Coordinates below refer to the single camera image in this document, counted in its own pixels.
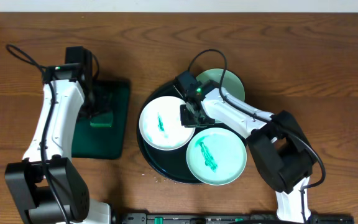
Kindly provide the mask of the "white plate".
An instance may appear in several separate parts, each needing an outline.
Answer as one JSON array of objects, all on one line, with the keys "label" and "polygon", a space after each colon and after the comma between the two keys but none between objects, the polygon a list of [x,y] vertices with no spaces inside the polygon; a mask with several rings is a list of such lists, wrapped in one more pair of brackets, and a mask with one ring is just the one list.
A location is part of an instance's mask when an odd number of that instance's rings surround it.
[{"label": "white plate", "polygon": [[146,104],[139,118],[143,140],[161,151],[183,147],[194,135],[195,128],[181,125],[180,106],[185,102],[175,96],[161,96]]}]

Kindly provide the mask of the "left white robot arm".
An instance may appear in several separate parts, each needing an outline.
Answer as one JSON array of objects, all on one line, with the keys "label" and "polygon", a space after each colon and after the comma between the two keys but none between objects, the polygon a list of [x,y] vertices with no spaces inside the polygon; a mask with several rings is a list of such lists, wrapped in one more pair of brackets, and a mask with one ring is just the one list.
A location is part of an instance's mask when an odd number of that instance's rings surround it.
[{"label": "left white robot arm", "polygon": [[71,162],[75,124],[92,66],[66,63],[43,70],[44,100],[32,142],[10,163],[6,184],[24,223],[111,223],[111,206],[91,199]]}]

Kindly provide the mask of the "green scouring sponge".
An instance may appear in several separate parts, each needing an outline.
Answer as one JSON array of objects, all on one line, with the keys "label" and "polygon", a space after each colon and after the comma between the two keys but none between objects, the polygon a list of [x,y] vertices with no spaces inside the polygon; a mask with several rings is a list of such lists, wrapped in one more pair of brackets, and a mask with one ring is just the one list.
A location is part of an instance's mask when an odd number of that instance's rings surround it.
[{"label": "green scouring sponge", "polygon": [[90,126],[93,128],[111,128],[114,122],[112,111],[98,113],[91,117]]}]

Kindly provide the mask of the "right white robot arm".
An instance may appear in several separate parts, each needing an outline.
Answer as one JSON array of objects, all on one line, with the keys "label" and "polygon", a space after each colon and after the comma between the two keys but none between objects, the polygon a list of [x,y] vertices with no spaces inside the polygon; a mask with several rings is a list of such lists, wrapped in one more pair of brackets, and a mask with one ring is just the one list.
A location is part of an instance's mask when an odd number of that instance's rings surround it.
[{"label": "right white robot arm", "polygon": [[277,217],[307,223],[307,190],[320,184],[309,179],[313,165],[322,161],[296,119],[287,111],[258,110],[214,81],[178,82],[177,89],[186,103],[180,108],[182,125],[196,128],[220,121],[245,138],[260,176],[276,192]]}]

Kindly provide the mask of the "light green front plate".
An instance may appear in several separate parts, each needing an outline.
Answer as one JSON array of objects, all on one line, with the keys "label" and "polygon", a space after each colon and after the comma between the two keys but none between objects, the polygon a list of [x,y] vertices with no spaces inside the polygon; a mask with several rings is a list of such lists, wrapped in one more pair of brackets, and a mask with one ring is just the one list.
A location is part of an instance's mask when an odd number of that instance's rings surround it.
[{"label": "light green front plate", "polygon": [[186,150],[190,172],[202,183],[226,185],[235,181],[247,163],[240,137],[224,128],[208,128],[196,134]]}]

